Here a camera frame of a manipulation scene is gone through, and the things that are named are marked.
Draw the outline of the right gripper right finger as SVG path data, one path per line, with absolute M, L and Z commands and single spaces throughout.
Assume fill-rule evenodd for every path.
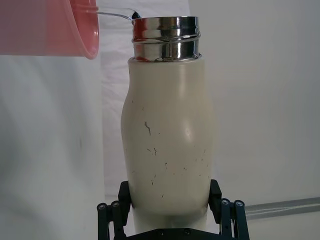
M 214 221 L 219 225 L 219 233 L 214 233 L 212 240 L 248 240 L 249 230 L 245 203 L 241 200 L 231 202 L 222 197 L 218 182 L 210 181 L 208 205 Z

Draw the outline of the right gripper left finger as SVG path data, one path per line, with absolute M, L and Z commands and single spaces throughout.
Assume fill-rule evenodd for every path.
M 118 200 L 110 205 L 102 202 L 97 205 L 97 239 L 110 240 L 110 223 L 113 223 L 114 240 L 127 240 L 124 226 L 127 225 L 132 200 L 128 181 L 120 184 Z

